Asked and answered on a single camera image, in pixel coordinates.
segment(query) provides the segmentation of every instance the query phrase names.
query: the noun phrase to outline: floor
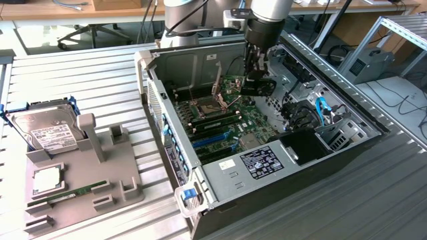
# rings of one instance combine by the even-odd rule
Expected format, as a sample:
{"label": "floor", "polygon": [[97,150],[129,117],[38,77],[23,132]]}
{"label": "floor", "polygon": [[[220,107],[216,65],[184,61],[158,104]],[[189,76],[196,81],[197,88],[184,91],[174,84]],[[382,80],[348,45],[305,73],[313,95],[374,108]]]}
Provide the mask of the floor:
{"label": "floor", "polygon": [[[128,23],[120,23],[118,24],[120,30],[117,30],[120,33],[128,35],[130,39],[133,40],[133,43],[136,43],[136,38],[138,34],[138,30],[141,27],[141,24],[138,22],[128,22]],[[112,25],[106,25],[105,28],[113,29]],[[149,23],[144,24],[144,28],[149,28]],[[314,21],[312,20],[312,15],[305,15],[304,20],[298,26],[298,29],[296,30],[296,21],[290,18],[286,19],[284,30],[288,33],[294,34],[306,44],[312,42],[317,36],[317,33],[313,32],[314,28]],[[148,31],[148,38],[146,42],[152,42],[154,40],[154,33],[161,33],[164,29],[162,22],[157,21],[152,24],[152,29]],[[18,30],[18,34],[21,36],[21,39],[23,41],[23,44],[27,48],[29,54],[45,54],[45,53],[57,53],[62,52],[57,48],[57,39],[62,36],[65,36],[67,33],[72,33],[74,31],[74,28],[72,25],[65,26],[30,26],[30,27],[21,27]],[[1,35],[0,32],[0,56],[11,56],[13,51],[10,50],[10,44],[3,39],[3,35]],[[66,44],[67,49],[66,51],[76,51],[76,50],[84,50],[92,48],[90,43],[90,33],[84,33],[81,35],[77,35],[72,37],[70,40],[62,41],[63,44]],[[96,44],[98,48],[105,47],[113,47],[125,45],[125,41],[120,39],[116,36],[112,36],[104,32],[97,33],[96,37]],[[333,35],[328,38],[324,48],[321,49],[321,55],[325,55],[328,52],[328,49],[333,45],[345,44],[337,37]],[[390,66],[386,70],[385,77],[392,77],[397,75],[404,67],[409,64],[410,60],[416,57],[418,54],[418,51],[416,51],[412,56],[406,59],[406,61],[397,66]],[[413,67],[410,74],[408,75],[408,80],[420,88],[427,91],[427,73],[424,66],[427,65],[427,57],[417,63],[417,65]]]}

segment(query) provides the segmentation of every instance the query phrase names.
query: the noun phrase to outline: motherboard chip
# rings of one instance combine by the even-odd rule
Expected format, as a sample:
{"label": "motherboard chip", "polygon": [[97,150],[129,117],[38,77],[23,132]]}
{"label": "motherboard chip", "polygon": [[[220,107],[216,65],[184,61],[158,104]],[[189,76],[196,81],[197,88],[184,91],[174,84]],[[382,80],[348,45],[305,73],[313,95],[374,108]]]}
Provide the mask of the motherboard chip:
{"label": "motherboard chip", "polygon": [[241,146],[249,150],[252,148],[256,148],[257,146],[260,146],[260,141],[256,139],[253,133],[249,133],[246,135],[244,135],[241,138],[240,138],[240,143],[241,143]]}

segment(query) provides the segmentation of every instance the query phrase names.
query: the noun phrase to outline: aluminum slatted table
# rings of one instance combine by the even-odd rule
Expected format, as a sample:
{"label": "aluminum slatted table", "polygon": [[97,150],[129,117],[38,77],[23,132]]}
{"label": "aluminum slatted table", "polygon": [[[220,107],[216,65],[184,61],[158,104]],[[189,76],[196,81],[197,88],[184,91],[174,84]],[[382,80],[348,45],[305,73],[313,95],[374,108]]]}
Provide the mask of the aluminum slatted table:
{"label": "aluminum slatted table", "polygon": [[[114,124],[126,127],[145,194],[141,202],[37,239],[189,239],[138,100],[133,53],[152,48],[153,44],[145,44],[29,55],[1,65],[2,104],[72,94],[81,113],[96,117],[96,132]],[[1,125],[0,133],[0,239],[23,240],[25,144],[7,126]]]}

